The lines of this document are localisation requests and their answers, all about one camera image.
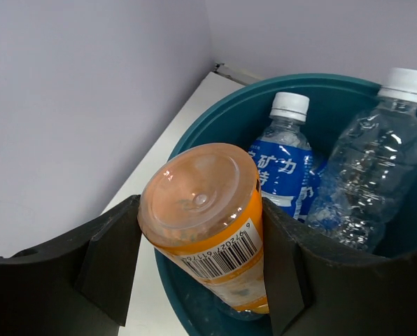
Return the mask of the beige bin with teal liner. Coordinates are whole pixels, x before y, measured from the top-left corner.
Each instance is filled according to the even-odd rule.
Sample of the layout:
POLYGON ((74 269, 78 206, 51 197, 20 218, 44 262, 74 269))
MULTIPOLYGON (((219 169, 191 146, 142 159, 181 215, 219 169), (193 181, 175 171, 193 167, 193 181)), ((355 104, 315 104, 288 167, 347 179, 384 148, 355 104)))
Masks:
MULTIPOLYGON (((322 73, 282 76, 249 85, 200 116, 178 141, 173 154, 210 142, 248 147, 267 126, 272 100, 279 91, 295 92, 310 99, 303 131, 317 151, 328 155, 351 118, 375 105, 379 85, 322 73)), ((415 250, 417 179, 372 255, 396 258, 415 250)), ((212 293, 181 268, 162 254, 157 254, 156 261, 171 306, 189 335, 274 335, 270 315, 251 322, 226 316, 215 307, 212 293)))

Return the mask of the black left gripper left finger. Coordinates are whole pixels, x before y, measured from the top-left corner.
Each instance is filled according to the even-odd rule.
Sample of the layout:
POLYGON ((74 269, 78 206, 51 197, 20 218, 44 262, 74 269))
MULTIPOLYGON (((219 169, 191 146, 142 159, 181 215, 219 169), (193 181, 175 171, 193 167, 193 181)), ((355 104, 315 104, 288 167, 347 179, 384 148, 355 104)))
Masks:
POLYGON ((0 335, 117 335, 126 324, 139 196, 9 258, 0 257, 0 335))

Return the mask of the blue label clear bottle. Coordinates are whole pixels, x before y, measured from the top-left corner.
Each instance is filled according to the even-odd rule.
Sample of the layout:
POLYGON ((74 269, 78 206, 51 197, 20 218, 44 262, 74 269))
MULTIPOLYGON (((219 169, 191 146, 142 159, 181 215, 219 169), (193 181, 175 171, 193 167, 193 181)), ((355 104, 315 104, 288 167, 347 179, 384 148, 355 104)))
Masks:
MULTIPOLYGON (((237 202, 228 210, 230 221, 238 221, 242 240, 262 239, 262 198, 266 197, 293 218, 298 218, 309 182, 313 153, 300 127, 306 121, 309 98, 289 92, 276 93, 271 124, 248 149, 255 163, 251 191, 241 187, 237 202)), ((216 300, 224 314, 253 321, 268 313, 263 276, 263 252, 259 252, 238 277, 227 285, 227 297, 216 300)))

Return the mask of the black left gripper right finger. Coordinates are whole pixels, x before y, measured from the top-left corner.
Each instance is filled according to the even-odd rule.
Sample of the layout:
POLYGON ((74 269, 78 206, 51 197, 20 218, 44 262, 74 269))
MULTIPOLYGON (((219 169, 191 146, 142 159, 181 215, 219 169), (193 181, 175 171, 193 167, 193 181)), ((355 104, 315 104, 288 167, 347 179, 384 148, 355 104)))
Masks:
POLYGON ((358 251, 262 204, 274 335, 417 335, 417 250, 358 251))

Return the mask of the large clear plastic bottle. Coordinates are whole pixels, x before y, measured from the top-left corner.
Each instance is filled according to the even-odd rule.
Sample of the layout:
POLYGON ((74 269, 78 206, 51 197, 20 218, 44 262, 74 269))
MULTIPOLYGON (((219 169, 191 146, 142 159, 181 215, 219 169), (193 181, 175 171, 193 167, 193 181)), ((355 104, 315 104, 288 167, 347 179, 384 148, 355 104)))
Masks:
POLYGON ((334 145, 306 224, 371 253, 417 177, 417 70, 393 68, 378 104, 334 145))

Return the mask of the short orange bottle barcode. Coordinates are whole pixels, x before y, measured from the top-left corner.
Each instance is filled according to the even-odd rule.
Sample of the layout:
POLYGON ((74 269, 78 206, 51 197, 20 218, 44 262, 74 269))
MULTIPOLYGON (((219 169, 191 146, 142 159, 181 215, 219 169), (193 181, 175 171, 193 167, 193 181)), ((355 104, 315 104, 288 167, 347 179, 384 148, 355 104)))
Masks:
POLYGON ((261 186, 245 150, 208 143, 168 161, 141 194, 138 223, 159 252, 225 304, 269 311, 261 186))

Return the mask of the aluminium rail on table edge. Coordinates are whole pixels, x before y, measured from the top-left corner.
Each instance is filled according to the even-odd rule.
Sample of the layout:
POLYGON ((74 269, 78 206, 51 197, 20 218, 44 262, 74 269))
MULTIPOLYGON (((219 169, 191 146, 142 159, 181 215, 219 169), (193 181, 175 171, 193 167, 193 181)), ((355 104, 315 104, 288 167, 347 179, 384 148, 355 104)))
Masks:
POLYGON ((235 69, 226 63, 216 63, 212 72, 244 86, 263 81, 263 78, 245 70, 235 69))

